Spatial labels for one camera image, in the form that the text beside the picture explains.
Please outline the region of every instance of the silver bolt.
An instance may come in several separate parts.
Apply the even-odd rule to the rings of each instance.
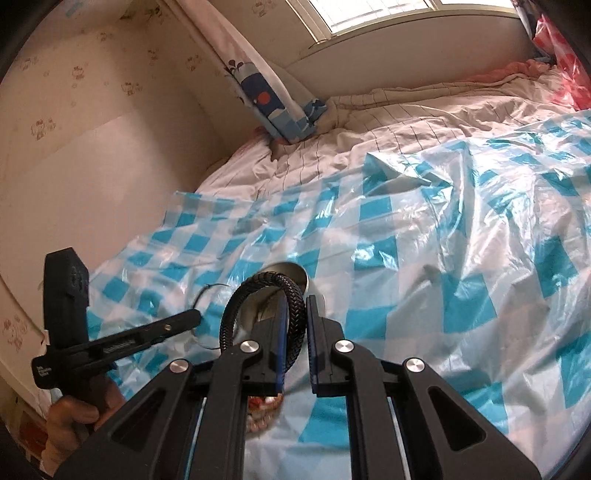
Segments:
[[[244,353],[254,353],[258,350],[259,344],[256,343],[254,340],[247,340],[246,342],[242,342],[240,344],[240,350]]]
[[[425,362],[420,358],[410,358],[407,360],[407,368],[413,373],[419,373],[425,370]]]
[[[170,371],[174,374],[181,374],[184,371],[187,371],[187,368],[189,368],[189,362],[182,358],[180,360],[173,360],[170,363]]]
[[[335,343],[335,348],[338,352],[349,353],[355,345],[349,340],[339,340]]]

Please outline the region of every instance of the window frame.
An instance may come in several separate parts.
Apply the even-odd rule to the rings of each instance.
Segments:
[[[360,33],[376,30],[377,28],[389,25],[395,25],[404,21],[440,17],[442,15],[500,15],[503,17],[518,18],[518,14],[513,8],[481,4],[444,4],[441,0],[424,0],[428,5],[427,8],[380,17],[333,33],[310,0],[285,1],[306,26],[316,44],[323,44],[326,42],[332,44],[332,40],[338,38],[344,40],[345,38],[351,38]]]

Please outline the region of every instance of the wall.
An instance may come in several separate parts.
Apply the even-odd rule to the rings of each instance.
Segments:
[[[15,401],[14,390],[0,377],[0,419],[8,423]]]
[[[531,58],[521,21],[496,15],[425,18],[332,44],[288,67],[323,98],[378,87],[452,82]]]
[[[0,376],[33,405],[45,254],[96,268],[229,154],[145,22],[118,20],[128,7],[62,3],[0,85]]]
[[[284,0],[211,2],[263,57],[286,68],[325,99],[369,92],[375,87],[417,87],[460,80],[511,61],[526,60],[532,53],[521,21],[506,14],[465,11],[438,18],[419,15],[413,17],[419,20],[382,26],[317,46]],[[211,69],[209,62],[180,23],[172,15],[163,22],[165,27],[152,24],[148,31],[170,55],[174,49],[185,52],[187,58],[191,52],[197,54],[200,71],[181,77],[199,98],[226,145],[235,150],[256,126],[253,116],[240,102],[228,98],[232,94],[220,84],[223,79],[216,80],[215,73],[207,71]],[[180,72],[183,69],[184,65],[178,67]]]

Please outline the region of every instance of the black tool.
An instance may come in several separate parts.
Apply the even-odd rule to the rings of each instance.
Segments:
[[[405,471],[412,480],[540,480],[534,464],[421,359],[379,360],[346,340],[340,323],[320,317],[313,297],[307,310],[312,392],[346,397],[353,480],[403,480]]]
[[[257,322],[251,340],[217,360],[171,362],[54,479],[242,479],[248,396],[282,392],[286,334],[284,297],[274,319]]]
[[[286,334],[292,303],[283,297],[273,319],[255,324],[251,340],[215,361],[171,362],[54,479],[241,479],[247,398],[282,391],[286,346],[294,343]],[[353,480],[404,480],[405,472],[412,480],[540,480],[536,467],[422,360],[380,361],[346,340],[338,322],[320,317],[314,297],[306,310],[312,390],[347,400]]]
[[[50,344],[45,355],[33,359],[31,367],[39,388],[59,388],[64,395],[88,402],[103,413],[107,410],[105,373],[115,368],[115,360],[194,328],[202,317],[197,310],[188,310],[89,342],[88,287],[88,269],[73,248],[46,256],[43,315]]]

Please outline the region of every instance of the human hand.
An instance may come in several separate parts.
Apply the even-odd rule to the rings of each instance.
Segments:
[[[99,410],[82,400],[66,395],[54,403],[47,415],[47,442],[41,454],[43,468],[53,476],[57,468],[76,449],[81,440],[74,430],[75,423],[94,424],[95,430],[100,428],[125,403],[117,385],[109,378],[106,382],[106,412],[99,415]]]

